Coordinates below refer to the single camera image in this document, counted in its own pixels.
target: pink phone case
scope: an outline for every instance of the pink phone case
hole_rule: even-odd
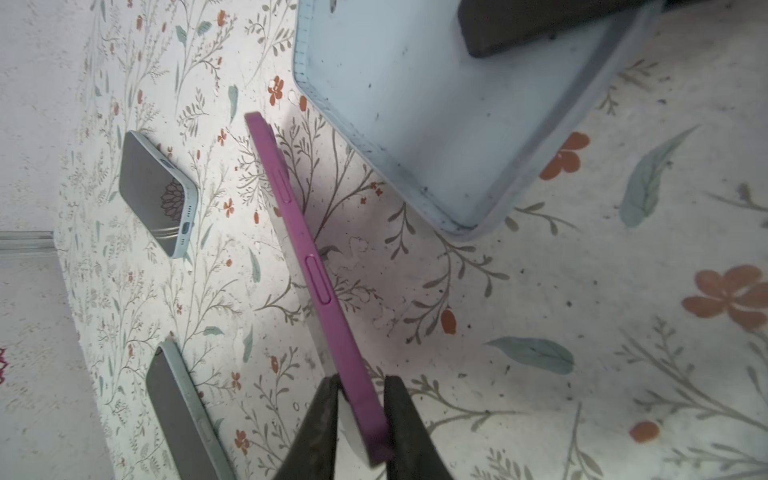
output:
[[[379,403],[376,389],[366,371],[355,337],[346,322],[336,292],[333,291],[317,246],[310,235],[310,229],[293,196],[283,153],[277,147],[271,126],[260,113],[245,114],[245,122],[272,185],[288,237],[301,266],[323,335],[328,343],[328,350],[339,372],[344,394],[352,407],[371,465],[386,462],[394,456],[394,451],[390,445],[389,426],[384,409]]]

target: smartphone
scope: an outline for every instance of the smartphone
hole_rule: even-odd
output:
[[[173,340],[155,351],[147,394],[181,480],[235,480],[227,456]]]
[[[306,284],[306,288],[296,290],[308,292],[311,297],[305,317],[320,363],[328,376],[339,373],[341,379],[339,420],[344,436],[353,449],[359,454],[362,451],[361,456],[371,466],[387,462],[394,456],[394,449],[384,408],[296,202],[283,153],[277,147],[272,128],[260,113],[246,114],[245,121],[281,212],[282,219],[273,221],[275,231],[283,240],[279,230],[284,228],[293,247],[294,255],[286,253],[289,270],[300,272],[303,276],[300,282]],[[299,266],[291,269],[295,262]],[[359,449],[356,439],[361,440]]]
[[[187,252],[197,187],[137,131],[123,139],[120,195],[170,258]]]

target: floral tablecloth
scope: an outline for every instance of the floral tablecloth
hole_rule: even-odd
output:
[[[144,387],[167,335],[238,478],[274,474],[323,376],[248,111],[276,129],[372,377],[406,381],[456,478],[768,478],[767,3],[663,15],[505,224],[467,244],[296,90],[296,0],[91,10],[57,245],[117,478],[177,477]],[[183,259],[117,192],[129,130],[200,188]],[[337,465],[382,477],[344,441]]]

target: white tray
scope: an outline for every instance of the white tray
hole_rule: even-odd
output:
[[[504,219],[642,44],[663,2],[486,59],[467,53],[458,4],[301,0],[293,75],[425,220],[470,240]]]

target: gray phone screen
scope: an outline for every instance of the gray phone screen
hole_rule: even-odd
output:
[[[163,250],[169,256],[173,254],[184,209],[184,189],[133,132],[124,139],[120,195]]]
[[[149,365],[147,393],[181,480],[219,478],[162,349]]]

